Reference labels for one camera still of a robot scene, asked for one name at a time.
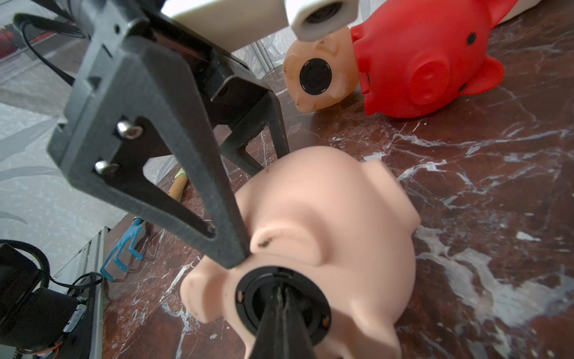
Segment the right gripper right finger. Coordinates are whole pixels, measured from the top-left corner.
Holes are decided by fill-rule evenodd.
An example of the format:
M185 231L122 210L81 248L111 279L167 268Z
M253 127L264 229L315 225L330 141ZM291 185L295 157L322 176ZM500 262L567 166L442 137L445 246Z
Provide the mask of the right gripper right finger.
M287 287L283 293L282 358L317 358L293 290Z

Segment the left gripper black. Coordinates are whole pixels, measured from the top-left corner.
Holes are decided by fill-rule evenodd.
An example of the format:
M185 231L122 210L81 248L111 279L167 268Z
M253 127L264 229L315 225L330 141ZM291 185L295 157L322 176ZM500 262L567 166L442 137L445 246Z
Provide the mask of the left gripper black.
M163 227L231 269L249 257L249 237L212 128L228 127L221 154L253 177L264 166L247 146L264 128L277 156L289 154L280 102L265 83L251 81L243 61L163 14L163 4L67 2L90 40L79 77L88 77L100 52L104 69L79 114L56 127L48 152L72 187ZM210 122L200 93L209 99ZM184 168L210 222L144 176L149 159L168 154Z

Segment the red piggy bank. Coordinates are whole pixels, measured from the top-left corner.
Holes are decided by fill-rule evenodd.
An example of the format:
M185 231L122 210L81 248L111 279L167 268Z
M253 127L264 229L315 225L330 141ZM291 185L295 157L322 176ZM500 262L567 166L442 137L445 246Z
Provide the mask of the red piggy bank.
M351 28L367 115L429 115L505 78L487 55L491 31L515 1L386 1Z

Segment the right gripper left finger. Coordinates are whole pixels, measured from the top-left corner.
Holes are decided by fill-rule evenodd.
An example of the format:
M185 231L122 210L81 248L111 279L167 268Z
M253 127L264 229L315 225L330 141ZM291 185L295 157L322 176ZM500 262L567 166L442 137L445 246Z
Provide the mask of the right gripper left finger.
M275 287L268 296L258 332L256 335L251 359L276 359L283 357L282 312L283 294L281 287Z

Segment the beige piggy bank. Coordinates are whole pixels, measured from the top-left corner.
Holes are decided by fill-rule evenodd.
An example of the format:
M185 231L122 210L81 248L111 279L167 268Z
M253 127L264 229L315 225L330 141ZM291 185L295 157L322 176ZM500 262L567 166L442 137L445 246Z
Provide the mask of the beige piggy bank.
M332 147L290 153L235 194L251 254L226 269L209 257L182 281L199 322L228 321L251 354L274 280L303 299L319 358L400 358L395 324L413 292L421 218L380 160Z
M284 59L283 77L301 113L341 102L360 82L350 28L314 42L296 40Z

